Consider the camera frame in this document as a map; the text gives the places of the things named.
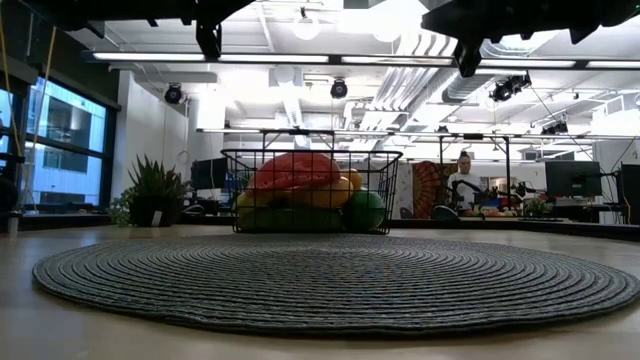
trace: round woven rug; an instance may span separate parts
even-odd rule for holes
[[[504,245],[351,235],[110,241],[39,261],[44,289],[163,322],[273,335],[428,336],[608,313],[639,281]]]

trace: decorative fan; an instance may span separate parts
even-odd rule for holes
[[[443,184],[456,172],[456,164],[444,165],[440,177],[439,164],[430,161],[413,164],[413,213],[418,219],[429,219],[433,206],[446,195]]]

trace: table surface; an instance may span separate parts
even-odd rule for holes
[[[515,334],[424,341],[287,340],[164,325],[83,308],[36,291],[40,258],[106,241],[229,234],[230,227],[101,227],[0,235],[0,358],[3,360],[450,360],[635,359],[640,306],[586,322]],[[394,230],[391,236],[488,242],[567,254],[640,276],[640,245],[520,231]]]

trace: glass window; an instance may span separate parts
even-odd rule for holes
[[[60,169],[87,173],[89,158],[86,155],[65,152],[60,149],[47,148],[44,151],[43,165],[50,169]]]
[[[0,125],[5,128],[11,127],[11,113],[9,104],[13,103],[13,95],[7,96],[7,92],[0,89]],[[9,136],[0,135],[0,153],[9,151]],[[6,161],[0,160],[0,167],[5,166]]]
[[[0,153],[6,153],[9,148],[9,138],[7,136],[0,135]],[[0,160],[0,167],[4,167],[6,161]]]
[[[106,109],[51,82],[42,99],[43,87],[43,79],[31,87],[27,132],[36,131],[37,107],[42,101],[38,136],[102,152]]]
[[[33,143],[27,142],[26,156],[31,156]],[[67,204],[83,202],[99,205],[102,159],[36,145],[31,170],[31,195],[25,203]]]

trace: desk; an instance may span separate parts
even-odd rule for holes
[[[551,216],[598,224],[601,212],[619,212],[625,220],[624,223],[627,222],[627,206],[618,204],[556,204],[551,210]]]

